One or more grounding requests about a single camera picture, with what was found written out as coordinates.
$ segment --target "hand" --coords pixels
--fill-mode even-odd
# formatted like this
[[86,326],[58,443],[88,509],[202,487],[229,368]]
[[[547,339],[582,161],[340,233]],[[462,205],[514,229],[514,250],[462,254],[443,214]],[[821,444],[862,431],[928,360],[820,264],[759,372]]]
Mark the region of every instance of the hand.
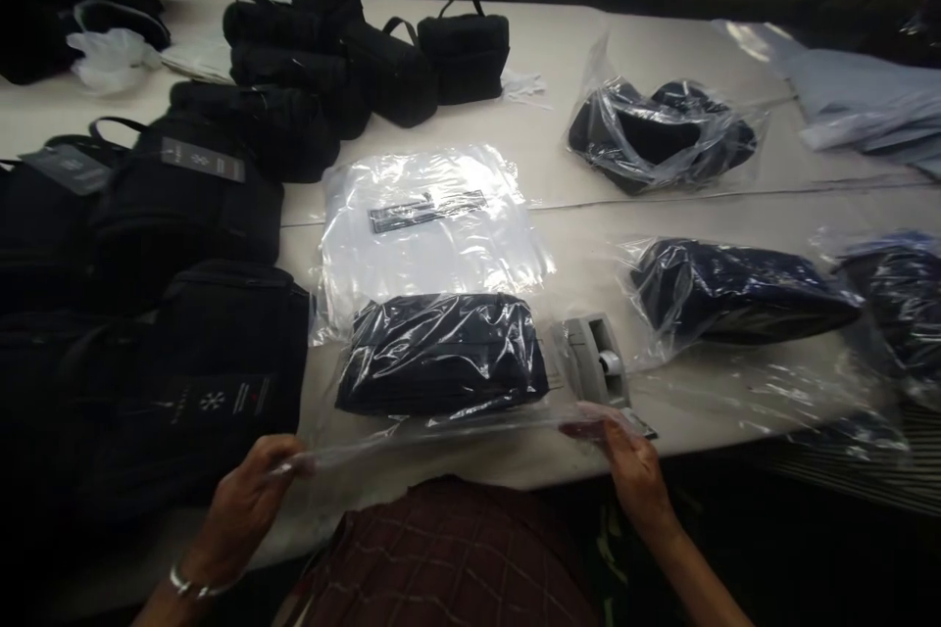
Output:
[[621,508],[649,545],[668,543],[683,533],[669,503],[657,449],[642,436],[605,419],[605,455]]
[[238,580],[274,524],[293,471],[270,471],[304,451],[294,436],[263,436],[242,464],[219,483],[206,521],[179,565],[197,586],[220,588]]

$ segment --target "packaging label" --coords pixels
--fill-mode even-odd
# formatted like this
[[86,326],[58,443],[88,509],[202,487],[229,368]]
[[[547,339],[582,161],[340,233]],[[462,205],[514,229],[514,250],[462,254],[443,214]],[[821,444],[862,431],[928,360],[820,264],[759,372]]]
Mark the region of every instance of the packaging label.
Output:
[[109,168],[68,144],[47,147],[20,159],[78,196],[101,191],[111,174]]
[[487,200],[483,197],[482,191],[466,191],[438,199],[433,198],[429,193],[425,193],[423,196],[423,201],[370,211],[372,232],[384,233],[390,230],[401,230],[439,218],[480,211],[487,206]]
[[216,425],[259,416],[268,407],[274,382],[274,374],[177,377],[164,397],[173,406],[170,426]]
[[245,163],[242,160],[188,142],[180,142],[172,137],[164,137],[161,158],[164,164],[174,167],[193,169],[229,181],[245,183]]

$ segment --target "human hand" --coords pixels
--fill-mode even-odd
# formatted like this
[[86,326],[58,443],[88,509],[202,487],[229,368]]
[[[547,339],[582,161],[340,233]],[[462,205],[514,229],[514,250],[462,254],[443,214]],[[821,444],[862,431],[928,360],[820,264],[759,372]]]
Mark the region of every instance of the human hand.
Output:
[[295,472],[272,468],[302,453],[294,436],[263,436],[242,464],[220,481],[203,526],[180,562],[183,578],[220,588],[238,580],[274,524]]

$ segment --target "gray tag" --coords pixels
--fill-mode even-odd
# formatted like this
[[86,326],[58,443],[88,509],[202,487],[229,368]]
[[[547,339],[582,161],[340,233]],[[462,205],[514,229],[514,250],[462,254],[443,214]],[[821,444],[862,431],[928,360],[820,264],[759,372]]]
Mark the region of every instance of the gray tag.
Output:
[[245,163],[242,160],[205,147],[180,142],[172,137],[164,137],[161,158],[164,164],[245,183]]
[[101,191],[111,174],[103,164],[67,144],[22,155],[20,160],[78,196]]

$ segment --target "logo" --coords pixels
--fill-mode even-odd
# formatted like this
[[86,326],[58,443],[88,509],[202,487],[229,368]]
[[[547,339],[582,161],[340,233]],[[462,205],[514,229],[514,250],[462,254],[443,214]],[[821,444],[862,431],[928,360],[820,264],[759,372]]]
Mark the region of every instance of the logo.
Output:
[[202,411],[215,411],[225,403],[224,392],[207,392],[199,401],[199,408]]

